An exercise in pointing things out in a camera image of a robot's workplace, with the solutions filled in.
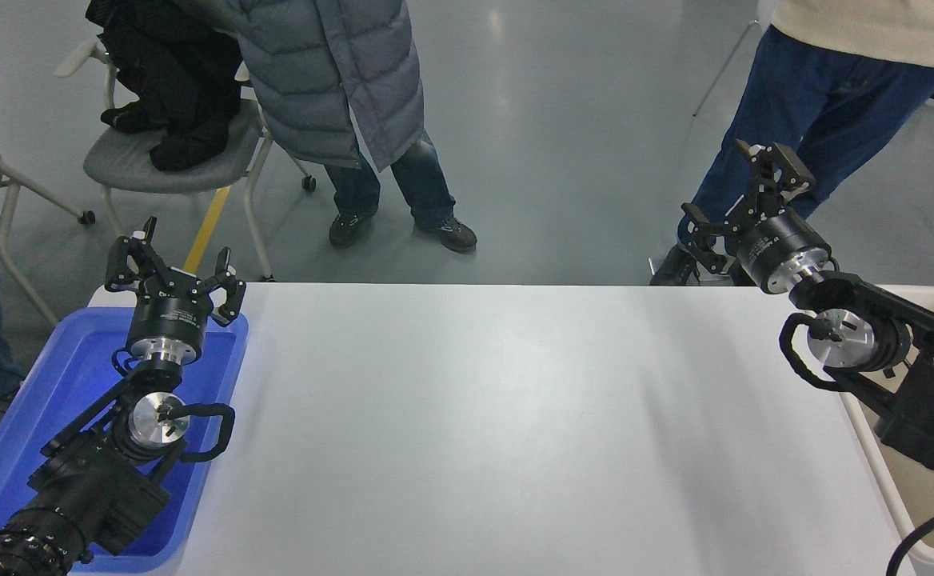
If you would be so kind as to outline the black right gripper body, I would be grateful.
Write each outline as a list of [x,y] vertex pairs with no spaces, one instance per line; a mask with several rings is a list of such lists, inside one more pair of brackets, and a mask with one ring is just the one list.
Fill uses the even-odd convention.
[[830,245],[786,210],[760,220],[738,241],[736,258],[764,292],[788,292],[830,262]]

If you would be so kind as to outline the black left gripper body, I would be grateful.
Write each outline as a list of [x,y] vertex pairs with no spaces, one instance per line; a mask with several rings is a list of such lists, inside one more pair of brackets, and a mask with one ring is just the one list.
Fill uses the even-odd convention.
[[212,310],[210,296],[195,293],[202,281],[193,274],[171,270],[168,278],[151,274],[134,283],[137,306],[126,343],[168,338],[202,344]]

